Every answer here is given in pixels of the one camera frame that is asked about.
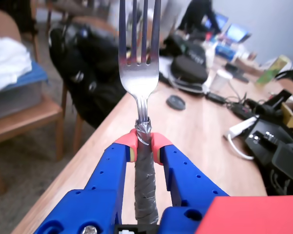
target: black bag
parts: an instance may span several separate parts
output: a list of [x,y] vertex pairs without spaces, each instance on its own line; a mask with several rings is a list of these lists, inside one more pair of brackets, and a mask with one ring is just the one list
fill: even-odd
[[50,56],[73,103],[94,128],[125,95],[118,71],[118,45],[113,36],[78,24],[60,23],[50,32]]
[[161,56],[177,57],[185,55],[196,63],[206,68],[206,55],[202,46],[191,41],[184,40],[177,34],[169,35],[164,40],[165,49],[160,50]]
[[176,57],[170,68],[176,78],[188,83],[203,84],[208,78],[205,67],[185,55]]

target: cardboard box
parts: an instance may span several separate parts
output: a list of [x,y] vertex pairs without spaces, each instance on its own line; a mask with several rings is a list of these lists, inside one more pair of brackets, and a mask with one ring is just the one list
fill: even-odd
[[283,123],[293,129],[293,103],[282,103]]

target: monitor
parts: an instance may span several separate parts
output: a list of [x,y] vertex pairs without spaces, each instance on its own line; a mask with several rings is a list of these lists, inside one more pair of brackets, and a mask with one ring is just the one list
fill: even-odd
[[[229,18],[218,13],[215,13],[215,16],[216,16],[216,21],[218,23],[218,27],[220,30],[222,30],[224,26],[226,25],[226,23],[228,22]],[[209,19],[207,19],[207,21],[205,22],[205,27],[207,27],[208,29],[211,29],[211,21]]]
[[230,27],[225,33],[226,37],[234,42],[241,42],[243,39],[247,37],[248,34],[249,33],[245,28],[242,28],[241,26],[234,23],[230,25]]

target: screw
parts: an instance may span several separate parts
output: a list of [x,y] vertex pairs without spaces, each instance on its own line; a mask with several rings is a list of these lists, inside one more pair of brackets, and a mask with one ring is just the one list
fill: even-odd
[[86,226],[83,231],[81,232],[81,234],[97,234],[98,231],[96,229],[96,227],[94,226]]

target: laptop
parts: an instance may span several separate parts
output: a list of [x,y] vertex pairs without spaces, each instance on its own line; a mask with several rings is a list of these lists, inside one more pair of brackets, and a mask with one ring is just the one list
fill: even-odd
[[225,36],[235,43],[243,43],[250,38],[251,34],[247,31],[247,29],[233,23],[225,32]]
[[[219,13],[215,13],[215,16],[219,29],[222,30],[228,22],[229,18]],[[207,29],[211,29],[211,21],[209,19],[207,19],[204,25]]]

